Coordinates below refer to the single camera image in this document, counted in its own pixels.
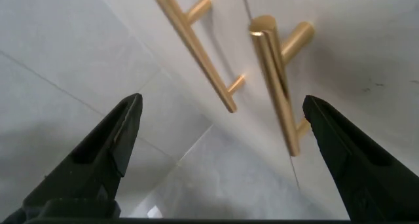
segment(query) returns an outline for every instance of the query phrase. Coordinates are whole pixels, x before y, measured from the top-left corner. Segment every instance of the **brushed brass bar handle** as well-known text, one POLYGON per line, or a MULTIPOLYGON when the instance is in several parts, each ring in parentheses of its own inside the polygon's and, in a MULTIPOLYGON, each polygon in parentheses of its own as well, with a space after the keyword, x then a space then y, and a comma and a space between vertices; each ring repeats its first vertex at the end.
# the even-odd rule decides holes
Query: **brushed brass bar handle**
POLYGON ((309 23, 300 23, 281 45, 275 18, 265 15, 252 19, 249 31, 285 143, 290 155, 297 156, 300 153, 299 137, 306 133, 310 124, 303 119, 299 127, 295 127, 284 67, 310 42, 314 29, 309 23))
POLYGON ((183 13, 176 0, 156 0, 170 23, 182 39, 185 46, 204 72, 208 81, 230 113, 237 111, 232 95, 244 84, 244 76, 240 75, 228 88, 215 70, 204 47, 195 35, 191 25, 211 8, 211 0, 199 0, 188 12, 183 13))

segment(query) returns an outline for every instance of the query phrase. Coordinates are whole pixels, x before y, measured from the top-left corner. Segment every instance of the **white cabinet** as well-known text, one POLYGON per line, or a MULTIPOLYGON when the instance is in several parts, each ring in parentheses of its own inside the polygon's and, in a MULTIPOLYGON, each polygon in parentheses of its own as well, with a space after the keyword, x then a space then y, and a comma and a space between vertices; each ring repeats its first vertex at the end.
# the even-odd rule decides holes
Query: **white cabinet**
MULTIPOLYGON (((187 11, 198 0, 177 0, 187 11)), ((419 0, 211 0, 211 10, 192 28, 223 82, 246 83, 229 113, 155 0, 105 0, 214 124, 252 147, 281 176, 348 218, 314 136, 289 156, 249 36, 252 18, 275 17, 285 38, 302 21, 316 30, 313 43, 287 67, 295 121, 312 94, 419 174, 419 0)))

